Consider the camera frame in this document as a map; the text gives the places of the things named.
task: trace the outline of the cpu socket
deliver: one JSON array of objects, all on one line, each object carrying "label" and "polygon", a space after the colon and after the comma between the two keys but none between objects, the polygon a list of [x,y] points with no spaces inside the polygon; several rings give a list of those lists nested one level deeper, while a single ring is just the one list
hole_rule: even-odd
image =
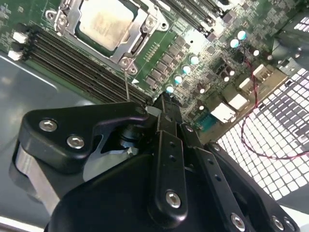
[{"label": "cpu socket", "polygon": [[57,35],[115,70],[135,75],[134,64],[152,34],[169,23],[150,0],[62,0],[46,18]]}]

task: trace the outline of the bolt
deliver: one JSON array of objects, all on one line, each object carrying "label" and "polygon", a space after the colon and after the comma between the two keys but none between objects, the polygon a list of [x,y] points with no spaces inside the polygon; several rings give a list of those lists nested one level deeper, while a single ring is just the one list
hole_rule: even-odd
[{"label": "bolt", "polygon": [[146,24],[146,27],[152,28],[154,27],[155,23],[156,21],[154,20],[154,18],[148,17],[145,24]]},{"label": "bolt", "polygon": [[185,127],[187,128],[188,131],[193,132],[192,127],[190,127],[189,125],[186,125]]},{"label": "bolt", "polygon": [[176,209],[179,208],[182,203],[179,196],[173,191],[168,191],[166,193],[166,201],[170,206]]},{"label": "bolt", "polygon": [[65,18],[65,16],[59,18],[59,24],[60,25],[65,25],[67,23],[67,19]]},{"label": "bolt", "polygon": [[292,231],[295,231],[294,225],[289,221],[289,219],[287,217],[284,217],[284,221],[288,225],[288,227],[291,228]]},{"label": "bolt", "polygon": [[74,149],[81,149],[85,145],[84,140],[77,135],[70,136],[67,139],[67,144]]},{"label": "bolt", "polygon": [[213,149],[220,151],[220,147],[217,144],[212,144]]},{"label": "bolt", "polygon": [[276,226],[279,230],[281,230],[281,231],[284,230],[284,226],[283,226],[282,223],[278,220],[277,217],[272,216],[272,221],[274,222],[275,226]]},{"label": "bolt", "polygon": [[39,123],[39,127],[43,131],[53,132],[57,129],[58,126],[57,126],[57,123],[54,122],[53,120],[45,119]]},{"label": "bolt", "polygon": [[237,214],[232,213],[231,214],[231,220],[232,220],[232,223],[234,224],[234,226],[239,231],[244,232],[246,230],[245,223],[243,222],[243,220],[241,220],[241,218]]},{"label": "bolt", "polygon": [[124,58],[124,59],[122,59],[121,63],[122,63],[124,66],[127,66],[127,65],[129,64],[129,61],[128,61],[126,58]]}]

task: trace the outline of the red wire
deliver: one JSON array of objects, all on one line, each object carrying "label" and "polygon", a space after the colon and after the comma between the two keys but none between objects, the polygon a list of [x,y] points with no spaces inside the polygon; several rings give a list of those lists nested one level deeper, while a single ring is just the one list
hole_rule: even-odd
[{"label": "red wire", "polygon": [[248,119],[248,117],[250,116],[251,113],[253,113],[254,109],[256,109],[258,107],[258,99],[257,99],[257,84],[256,84],[256,77],[254,76],[253,74],[253,67],[252,65],[250,64],[249,61],[245,60],[245,62],[247,63],[248,67],[250,68],[250,73],[251,73],[251,79],[253,81],[253,93],[254,93],[254,107],[253,109],[245,116],[243,122],[242,122],[242,125],[241,125],[241,142],[247,147],[248,150],[250,150],[251,152],[253,152],[254,154],[256,154],[257,156],[260,156],[260,157],[266,157],[268,159],[272,159],[272,160],[292,160],[294,158],[297,158],[297,157],[301,157],[301,156],[304,156],[304,155],[308,155],[309,154],[309,151],[304,151],[302,153],[299,153],[295,156],[292,156],[292,157],[289,157],[289,156],[286,156],[286,157],[282,157],[282,158],[279,158],[277,156],[267,156],[265,154],[261,154],[261,153],[258,153],[256,152],[252,147],[250,147],[246,140],[245,140],[245,132],[244,132],[244,128],[246,126],[246,121]]}]

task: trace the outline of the motherboard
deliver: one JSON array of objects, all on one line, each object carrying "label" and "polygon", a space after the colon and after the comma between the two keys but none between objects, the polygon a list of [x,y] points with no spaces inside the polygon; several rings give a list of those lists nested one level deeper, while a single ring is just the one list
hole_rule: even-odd
[{"label": "motherboard", "polygon": [[254,101],[245,60],[261,96],[283,83],[273,38],[303,3],[0,0],[0,50],[95,103],[147,106],[169,92],[206,133],[240,120]]}]

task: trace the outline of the perforated metal grille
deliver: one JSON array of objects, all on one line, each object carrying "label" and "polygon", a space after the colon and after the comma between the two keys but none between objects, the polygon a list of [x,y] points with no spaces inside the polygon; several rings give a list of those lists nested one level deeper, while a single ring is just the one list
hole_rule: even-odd
[{"label": "perforated metal grille", "polygon": [[[295,156],[309,150],[309,72],[301,69],[265,99],[247,119],[245,138],[258,153]],[[309,182],[308,156],[293,160],[260,158],[240,140],[242,121],[218,143],[275,200]]]},{"label": "perforated metal grille", "polygon": [[309,17],[304,17],[295,27],[295,30],[309,32]]}]

